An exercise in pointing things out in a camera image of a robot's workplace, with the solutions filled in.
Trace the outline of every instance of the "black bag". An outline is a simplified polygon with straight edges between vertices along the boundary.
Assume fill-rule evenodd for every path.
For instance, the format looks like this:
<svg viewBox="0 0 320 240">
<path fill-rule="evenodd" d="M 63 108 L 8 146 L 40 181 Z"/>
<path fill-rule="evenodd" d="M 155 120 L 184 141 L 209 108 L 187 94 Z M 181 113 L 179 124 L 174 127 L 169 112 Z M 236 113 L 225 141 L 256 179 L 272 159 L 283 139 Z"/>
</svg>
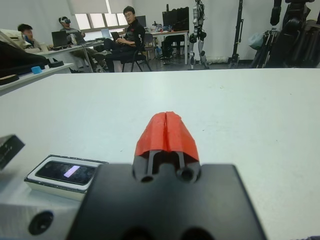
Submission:
<svg viewBox="0 0 320 240">
<path fill-rule="evenodd" d="M 44 69 L 49 61 L 44 56 L 27 53 L 0 41 L 0 63 L 0 78 L 2 78 L 12 74 L 30 73 L 31 68 L 35 66 Z"/>
</svg>

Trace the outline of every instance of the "window blind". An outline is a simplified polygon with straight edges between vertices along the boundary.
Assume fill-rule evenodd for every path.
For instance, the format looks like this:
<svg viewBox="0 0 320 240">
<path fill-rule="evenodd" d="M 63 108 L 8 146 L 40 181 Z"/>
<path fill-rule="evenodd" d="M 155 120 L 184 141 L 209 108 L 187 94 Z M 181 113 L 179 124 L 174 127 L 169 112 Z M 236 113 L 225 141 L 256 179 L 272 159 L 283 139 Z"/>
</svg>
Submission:
<svg viewBox="0 0 320 240">
<path fill-rule="evenodd" d="M 72 14 L 107 14 L 106 0 L 68 0 Z"/>
<path fill-rule="evenodd" d="M 113 14 L 123 13 L 125 7 L 133 7 L 132 0 L 109 0 L 110 10 Z"/>
</svg>

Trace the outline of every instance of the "jeans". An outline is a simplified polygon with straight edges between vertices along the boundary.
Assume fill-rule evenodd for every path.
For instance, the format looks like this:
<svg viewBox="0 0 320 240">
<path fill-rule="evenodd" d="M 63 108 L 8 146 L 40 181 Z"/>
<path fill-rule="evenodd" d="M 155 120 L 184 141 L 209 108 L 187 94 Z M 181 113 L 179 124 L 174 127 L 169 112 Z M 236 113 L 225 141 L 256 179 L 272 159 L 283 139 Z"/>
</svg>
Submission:
<svg viewBox="0 0 320 240">
<path fill-rule="evenodd" d="M 112 54 L 108 54 L 105 57 L 105 62 L 108 66 L 110 73 L 115 72 L 114 61 L 131 59 L 134 56 L 135 51 L 137 50 L 135 47 L 132 46 L 115 43 L 109 38 L 104 40 L 104 49 L 108 51 L 112 50 Z"/>
</svg>

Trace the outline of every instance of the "white wall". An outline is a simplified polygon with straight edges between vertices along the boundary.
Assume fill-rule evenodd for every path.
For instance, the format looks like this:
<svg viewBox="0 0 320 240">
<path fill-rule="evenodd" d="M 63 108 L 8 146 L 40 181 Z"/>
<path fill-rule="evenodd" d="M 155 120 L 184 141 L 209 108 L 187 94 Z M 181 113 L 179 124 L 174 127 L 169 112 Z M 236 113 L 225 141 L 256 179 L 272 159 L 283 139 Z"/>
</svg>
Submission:
<svg viewBox="0 0 320 240">
<path fill-rule="evenodd" d="M 62 28 L 58 18 L 63 16 L 71 19 L 73 28 L 79 28 L 67 0 L 0 0 L 0 29 L 17 30 L 19 24 L 28 24 L 39 42 L 52 44 L 51 32 Z"/>
<path fill-rule="evenodd" d="M 203 29 L 207 33 L 204 50 L 209 58 L 231 57 L 234 47 L 237 14 L 239 0 L 202 0 L 205 5 L 205 15 Z M 270 17 L 273 8 L 273 0 L 244 0 L 242 18 L 244 18 L 242 44 L 238 48 L 240 59 L 253 59 L 256 51 L 248 46 L 248 38 L 254 33 L 262 33 L 271 29 Z M 136 15 L 146 15 L 147 25 L 154 21 L 163 23 L 162 12 L 169 9 L 189 7 L 190 31 L 192 25 L 192 8 L 194 0 L 174 0 L 163 2 L 160 0 L 133 0 Z M 287 9 L 287 4 L 282 3 L 281 20 Z M 309 19 L 316 19 L 320 10 L 320 1 L 317 0 L 308 4 L 311 8 Z"/>
</svg>

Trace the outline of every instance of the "blue object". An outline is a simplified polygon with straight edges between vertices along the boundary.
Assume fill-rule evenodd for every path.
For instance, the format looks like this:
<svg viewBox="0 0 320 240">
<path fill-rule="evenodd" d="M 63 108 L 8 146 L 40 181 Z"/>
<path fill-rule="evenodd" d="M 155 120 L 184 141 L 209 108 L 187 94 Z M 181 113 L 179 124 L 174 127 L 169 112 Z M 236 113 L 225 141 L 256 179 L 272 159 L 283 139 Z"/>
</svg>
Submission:
<svg viewBox="0 0 320 240">
<path fill-rule="evenodd" d="M 39 66 L 34 66 L 31 68 L 31 71 L 33 72 L 33 74 L 40 74 L 42 73 L 42 70 Z"/>
</svg>

